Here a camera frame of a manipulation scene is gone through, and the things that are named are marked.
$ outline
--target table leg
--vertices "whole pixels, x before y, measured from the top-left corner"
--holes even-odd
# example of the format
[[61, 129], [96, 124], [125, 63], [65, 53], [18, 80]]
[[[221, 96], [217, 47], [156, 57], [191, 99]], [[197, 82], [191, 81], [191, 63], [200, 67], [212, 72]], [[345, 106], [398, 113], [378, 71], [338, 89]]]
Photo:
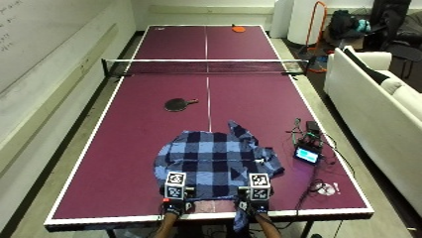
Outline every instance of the table leg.
[[306, 222], [306, 225], [305, 225], [305, 228], [304, 228], [304, 231], [302, 231], [301, 238], [306, 238], [306, 237], [308, 237], [309, 232], [312, 231], [313, 225], [314, 225], [314, 221], [308, 221], [308, 222]]
[[109, 238], [117, 238], [115, 230], [105, 230]]

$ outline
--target blue plaid cloth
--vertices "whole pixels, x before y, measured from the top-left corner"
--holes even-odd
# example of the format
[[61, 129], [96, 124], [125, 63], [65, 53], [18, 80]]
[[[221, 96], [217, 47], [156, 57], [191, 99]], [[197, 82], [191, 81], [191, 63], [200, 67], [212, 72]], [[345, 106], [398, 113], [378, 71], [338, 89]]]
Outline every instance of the blue plaid cloth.
[[184, 131], [164, 146], [155, 161], [159, 186], [168, 172], [187, 173], [187, 186], [196, 188], [193, 200], [234, 199], [237, 188], [248, 185], [249, 173], [266, 173], [272, 178], [284, 172], [270, 148], [236, 122], [228, 122], [229, 134]]

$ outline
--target net post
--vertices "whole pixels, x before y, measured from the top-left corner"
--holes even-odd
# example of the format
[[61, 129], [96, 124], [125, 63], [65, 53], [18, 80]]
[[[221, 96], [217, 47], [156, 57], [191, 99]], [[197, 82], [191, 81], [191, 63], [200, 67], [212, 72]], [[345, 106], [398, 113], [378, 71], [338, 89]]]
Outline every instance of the net post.
[[107, 68], [107, 61], [105, 61], [105, 59], [101, 59], [101, 65], [103, 65], [104, 76], [105, 76], [105, 77], [109, 77], [109, 71], [108, 71], [108, 68]]

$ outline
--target table tennis net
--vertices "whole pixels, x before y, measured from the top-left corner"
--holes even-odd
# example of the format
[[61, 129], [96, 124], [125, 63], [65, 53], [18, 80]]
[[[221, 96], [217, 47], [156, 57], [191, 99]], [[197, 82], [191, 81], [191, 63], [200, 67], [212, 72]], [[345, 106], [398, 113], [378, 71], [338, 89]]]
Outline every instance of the table tennis net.
[[104, 59], [105, 76], [128, 76], [141, 73], [281, 73], [282, 60], [165, 60]]

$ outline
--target maroon table surface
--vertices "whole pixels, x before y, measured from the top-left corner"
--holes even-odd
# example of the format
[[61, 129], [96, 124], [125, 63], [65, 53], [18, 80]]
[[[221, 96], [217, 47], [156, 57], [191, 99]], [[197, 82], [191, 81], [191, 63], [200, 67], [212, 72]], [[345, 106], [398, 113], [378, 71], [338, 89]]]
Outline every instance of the maroon table surface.
[[[250, 38], [237, 39], [229, 27], [151, 27], [137, 59], [277, 59], [260, 27], [248, 27]], [[238, 52], [233, 44], [258, 42], [260, 48]], [[213, 53], [199, 53], [204, 42]], [[183, 112], [168, 112], [164, 103], [176, 97], [197, 98]], [[64, 190], [45, 222], [48, 229], [77, 230], [89, 225], [152, 222], [160, 214], [163, 196], [153, 175], [153, 162], [163, 146], [185, 130], [228, 132], [234, 120], [272, 147], [285, 173], [272, 180], [273, 217], [296, 216], [296, 205], [309, 185], [314, 167], [293, 159], [292, 134], [296, 118], [305, 122], [313, 116], [294, 80], [281, 74], [140, 74], [124, 78], [80, 155]], [[300, 215], [304, 220], [369, 218], [373, 210], [352, 178], [345, 162], [324, 149], [318, 179], [340, 185], [333, 195], [313, 193]], [[232, 201], [200, 201], [196, 210], [183, 219], [232, 218]]]

